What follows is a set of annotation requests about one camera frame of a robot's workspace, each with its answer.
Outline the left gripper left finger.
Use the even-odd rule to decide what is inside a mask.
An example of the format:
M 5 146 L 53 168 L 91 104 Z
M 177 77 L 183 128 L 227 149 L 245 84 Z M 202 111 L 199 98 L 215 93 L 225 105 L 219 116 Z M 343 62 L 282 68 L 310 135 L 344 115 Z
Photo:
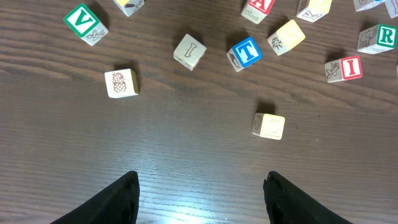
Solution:
M 139 195 L 138 175 L 131 170 L 52 224 L 136 224 Z

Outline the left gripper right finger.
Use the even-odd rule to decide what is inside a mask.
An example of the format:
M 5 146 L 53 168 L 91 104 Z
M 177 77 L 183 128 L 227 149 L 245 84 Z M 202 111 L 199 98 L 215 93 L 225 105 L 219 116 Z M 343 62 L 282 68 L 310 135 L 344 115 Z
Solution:
M 263 183 L 264 201 L 271 223 L 275 224 L 351 224 L 276 171 Z

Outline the yellow C block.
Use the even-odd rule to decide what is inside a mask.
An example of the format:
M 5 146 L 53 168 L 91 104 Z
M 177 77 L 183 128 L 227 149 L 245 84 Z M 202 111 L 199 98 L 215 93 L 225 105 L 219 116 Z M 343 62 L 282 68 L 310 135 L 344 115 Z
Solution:
M 262 138 L 281 140 L 285 118 L 267 113 L 256 113 L 252 125 L 252 133 Z

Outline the green R block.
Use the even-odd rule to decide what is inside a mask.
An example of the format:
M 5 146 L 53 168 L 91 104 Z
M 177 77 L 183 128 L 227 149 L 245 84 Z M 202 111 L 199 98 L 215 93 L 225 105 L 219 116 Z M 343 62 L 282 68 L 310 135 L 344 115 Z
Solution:
M 397 27 L 378 24 L 362 30 L 358 38 L 358 52 L 379 54 L 397 46 Z

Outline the yellow O block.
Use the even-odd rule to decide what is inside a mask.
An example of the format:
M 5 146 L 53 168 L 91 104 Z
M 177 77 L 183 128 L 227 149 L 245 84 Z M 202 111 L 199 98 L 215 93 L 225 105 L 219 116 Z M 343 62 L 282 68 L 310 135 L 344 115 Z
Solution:
M 297 17 L 309 22 L 315 22 L 327 15 L 331 8 L 332 0 L 300 0 Z

